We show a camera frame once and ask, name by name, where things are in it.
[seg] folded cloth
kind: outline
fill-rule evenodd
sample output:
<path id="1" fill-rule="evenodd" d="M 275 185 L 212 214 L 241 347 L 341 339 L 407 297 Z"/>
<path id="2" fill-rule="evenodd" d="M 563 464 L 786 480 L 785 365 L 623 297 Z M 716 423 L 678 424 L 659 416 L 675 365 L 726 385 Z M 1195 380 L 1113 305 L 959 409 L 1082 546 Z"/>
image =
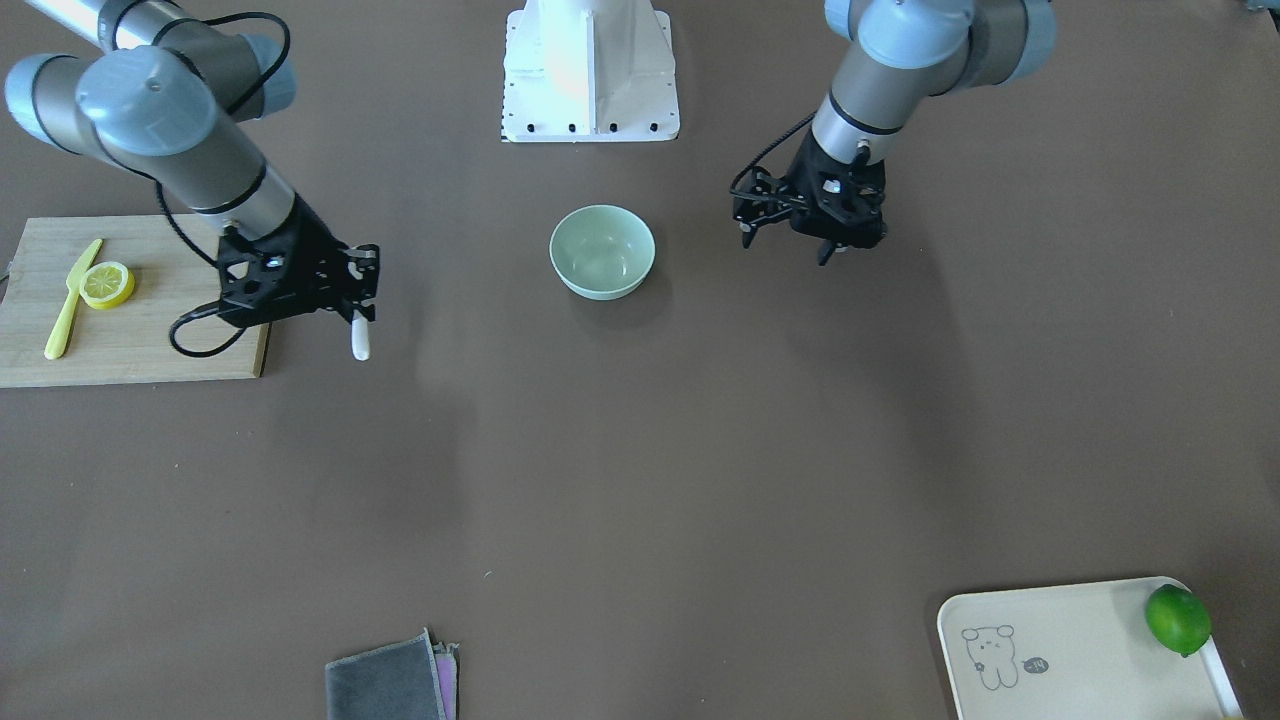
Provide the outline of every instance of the folded cloth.
<path id="1" fill-rule="evenodd" d="M 457 647 L 430 634 L 325 665 L 329 720 L 456 720 Z M 445 665 L 442 674 L 436 657 Z"/>

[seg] gray cloth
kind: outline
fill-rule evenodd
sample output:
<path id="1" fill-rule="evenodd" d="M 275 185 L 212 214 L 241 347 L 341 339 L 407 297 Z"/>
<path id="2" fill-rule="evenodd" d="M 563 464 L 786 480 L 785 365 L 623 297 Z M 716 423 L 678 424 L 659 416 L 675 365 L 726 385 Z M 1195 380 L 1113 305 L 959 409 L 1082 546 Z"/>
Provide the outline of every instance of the gray cloth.
<path id="1" fill-rule="evenodd" d="M 329 720 L 445 720 L 435 652 L 452 661 L 456 647 L 433 647 L 424 630 L 413 639 L 325 665 Z"/>

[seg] lemon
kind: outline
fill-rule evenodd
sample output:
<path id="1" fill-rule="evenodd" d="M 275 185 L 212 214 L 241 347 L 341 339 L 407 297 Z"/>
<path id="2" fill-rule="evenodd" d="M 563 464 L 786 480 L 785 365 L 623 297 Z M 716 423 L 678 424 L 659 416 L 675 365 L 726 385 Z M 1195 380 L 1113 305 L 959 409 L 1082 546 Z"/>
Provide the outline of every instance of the lemon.
<path id="1" fill-rule="evenodd" d="M 95 310 L 109 310 L 133 295 L 133 273 L 119 263 L 99 263 L 81 278 L 81 297 Z"/>
<path id="2" fill-rule="evenodd" d="M 1183 657 L 1208 642 L 1212 625 L 1198 597 L 1178 585 L 1165 584 L 1147 598 L 1147 626 L 1160 644 Z"/>

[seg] cartoon bear print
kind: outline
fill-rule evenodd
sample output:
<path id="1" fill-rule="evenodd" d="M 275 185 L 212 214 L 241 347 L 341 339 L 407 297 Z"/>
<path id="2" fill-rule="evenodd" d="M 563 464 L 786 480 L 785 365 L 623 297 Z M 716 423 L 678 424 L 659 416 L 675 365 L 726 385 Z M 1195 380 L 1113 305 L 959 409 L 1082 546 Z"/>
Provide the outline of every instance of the cartoon bear print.
<path id="1" fill-rule="evenodd" d="M 982 684 L 988 691 L 1018 684 L 1012 625 L 966 628 L 960 635 L 965 639 L 965 650 L 969 651 L 974 670 L 982 675 Z"/>

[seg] knife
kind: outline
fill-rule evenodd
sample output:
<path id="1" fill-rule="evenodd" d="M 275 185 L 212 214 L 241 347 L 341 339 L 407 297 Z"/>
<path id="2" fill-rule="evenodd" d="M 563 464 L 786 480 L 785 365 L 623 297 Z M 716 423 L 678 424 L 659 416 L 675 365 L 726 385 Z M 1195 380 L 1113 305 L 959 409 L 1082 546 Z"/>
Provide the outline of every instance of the knife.
<path id="1" fill-rule="evenodd" d="M 67 302 L 63 302 L 63 311 L 59 313 L 58 322 L 54 323 L 54 332 L 49 333 L 49 342 L 45 345 L 45 357 L 50 360 L 58 360 L 63 356 L 63 352 L 67 352 L 67 338 L 72 334 L 72 322 L 76 319 L 76 304 L 79 300 L 79 283 L 84 278 L 84 273 L 88 272 L 88 266 L 93 264 L 93 258 L 97 256 L 97 251 L 101 247 L 102 238 L 88 243 L 84 252 L 81 252 L 81 259 L 67 273 Z"/>

